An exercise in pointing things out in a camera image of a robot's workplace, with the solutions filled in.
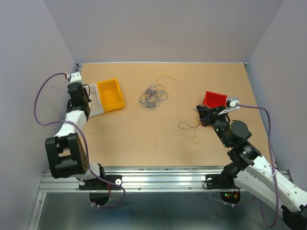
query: yellow bin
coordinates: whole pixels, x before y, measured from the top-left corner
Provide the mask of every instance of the yellow bin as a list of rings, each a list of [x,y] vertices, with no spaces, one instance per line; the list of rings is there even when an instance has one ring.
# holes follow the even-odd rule
[[[117,79],[105,80],[97,83],[99,98],[105,112],[120,109],[125,106]]]

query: tan table surface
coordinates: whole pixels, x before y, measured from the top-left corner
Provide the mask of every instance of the tan table surface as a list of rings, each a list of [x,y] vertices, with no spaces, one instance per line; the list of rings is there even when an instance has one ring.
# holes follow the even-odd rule
[[[103,63],[83,64],[82,78],[92,84],[117,78],[126,107],[90,117],[83,127],[90,160],[103,166],[224,166],[231,161],[211,127],[183,130],[193,124],[206,91],[239,97],[257,105],[244,65],[213,63]],[[164,85],[170,97],[154,110],[138,102],[150,84]],[[242,120],[252,133],[249,141],[269,159],[267,135],[256,109],[229,114]]]

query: tabletop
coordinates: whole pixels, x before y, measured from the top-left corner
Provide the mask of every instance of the tabletop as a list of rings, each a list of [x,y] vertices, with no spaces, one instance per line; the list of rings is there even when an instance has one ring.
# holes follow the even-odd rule
[[[257,105],[243,63],[98,63],[83,64],[84,83],[116,78],[126,106],[92,116],[83,127],[90,161],[102,166],[224,166],[231,161],[211,127],[180,129],[182,121],[199,121],[193,109],[206,91],[239,97],[241,104]],[[143,108],[141,94],[151,84],[162,84],[169,94],[155,109]],[[249,142],[269,159],[267,135],[257,109],[229,113],[245,122]]]

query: gray wall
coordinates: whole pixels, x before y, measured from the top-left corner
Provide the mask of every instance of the gray wall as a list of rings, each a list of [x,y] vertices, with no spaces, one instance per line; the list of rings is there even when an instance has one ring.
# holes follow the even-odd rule
[[[56,131],[35,123],[34,97],[49,75],[75,66],[42,0],[1,1],[0,30],[0,229],[23,230],[47,168],[44,141]],[[41,120],[63,118],[66,85],[54,79],[42,92]]]
[[[258,104],[271,112],[278,164],[307,191],[306,9],[306,0],[282,3],[248,63],[248,75]]]
[[[77,62],[248,61],[282,0],[45,0]]]

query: gray floor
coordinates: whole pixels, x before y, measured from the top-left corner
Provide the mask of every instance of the gray floor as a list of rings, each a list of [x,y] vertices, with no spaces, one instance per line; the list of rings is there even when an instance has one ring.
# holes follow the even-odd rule
[[[242,203],[251,200],[242,194]],[[265,207],[270,222],[274,211]],[[265,230],[259,201],[246,207],[225,206],[209,193],[133,193],[118,207],[91,207],[86,193],[49,193],[40,230]],[[288,230],[280,218],[273,229]]]

